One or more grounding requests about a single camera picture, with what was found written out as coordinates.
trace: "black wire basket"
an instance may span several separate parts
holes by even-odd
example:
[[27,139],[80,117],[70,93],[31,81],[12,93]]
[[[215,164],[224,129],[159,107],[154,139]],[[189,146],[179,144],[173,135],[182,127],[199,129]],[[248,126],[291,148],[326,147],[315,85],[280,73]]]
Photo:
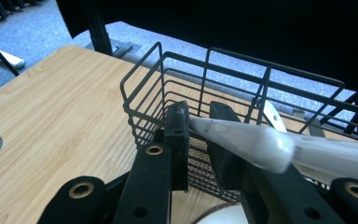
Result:
[[[155,62],[145,67],[151,58]],[[232,64],[236,67],[244,64],[243,67],[252,67],[259,74],[249,74],[243,71],[245,69],[240,71]],[[276,81],[276,76],[307,80],[311,85],[305,90],[295,81]],[[135,84],[136,88],[130,89],[128,83]],[[328,86],[331,91],[320,93],[319,85]],[[342,82],[328,77],[223,49],[208,49],[204,61],[168,51],[163,53],[160,43],[134,65],[120,85],[124,110],[129,115],[138,148],[153,141],[155,130],[164,127],[167,106],[179,101],[187,102],[193,116],[208,118],[210,102],[217,101],[231,106],[242,122],[268,125],[260,111],[263,111],[265,100],[269,100],[280,111],[283,121],[291,120],[296,124],[286,127],[287,132],[312,135],[312,130],[317,130],[316,133],[322,132],[328,138],[358,141],[358,123],[352,120],[358,115],[358,105],[352,100],[356,93],[339,100],[344,87]],[[189,144],[190,186],[228,202],[239,201],[238,191],[218,188],[206,142],[191,136]]]

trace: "wood grain surface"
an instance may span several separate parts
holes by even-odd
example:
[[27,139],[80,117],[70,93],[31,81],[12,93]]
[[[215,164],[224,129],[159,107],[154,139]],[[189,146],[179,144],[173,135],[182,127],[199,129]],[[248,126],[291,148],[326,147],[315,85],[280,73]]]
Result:
[[[119,83],[132,67],[67,46],[0,89],[0,223],[36,223],[70,179],[107,183],[130,170],[135,144]],[[195,189],[175,192],[172,223],[219,203]]]

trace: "white surface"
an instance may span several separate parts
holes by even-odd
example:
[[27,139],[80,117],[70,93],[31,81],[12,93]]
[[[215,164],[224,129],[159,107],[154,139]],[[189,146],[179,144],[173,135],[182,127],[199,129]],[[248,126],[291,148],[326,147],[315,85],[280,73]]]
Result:
[[358,179],[358,143],[241,122],[191,117],[190,128],[251,164],[282,173],[291,161],[298,171],[325,184],[339,177]]
[[264,116],[266,116],[268,121],[271,123],[272,127],[282,133],[287,133],[286,127],[284,127],[283,120],[281,119],[281,116],[279,115],[277,109],[268,100],[266,100],[266,103],[264,104],[263,113]]
[[271,127],[191,117],[190,128],[251,164],[282,173],[295,152],[290,136]]
[[293,165],[325,184],[339,177],[358,179],[358,143],[289,133],[296,143]]
[[23,68],[23,66],[25,65],[25,61],[23,59],[13,56],[13,55],[6,53],[2,50],[0,50],[0,52],[13,67]]
[[243,212],[242,206],[232,205],[225,207],[223,209],[212,212],[208,216],[201,219],[197,224],[221,224],[221,223],[230,223],[230,224],[247,224],[248,219]]

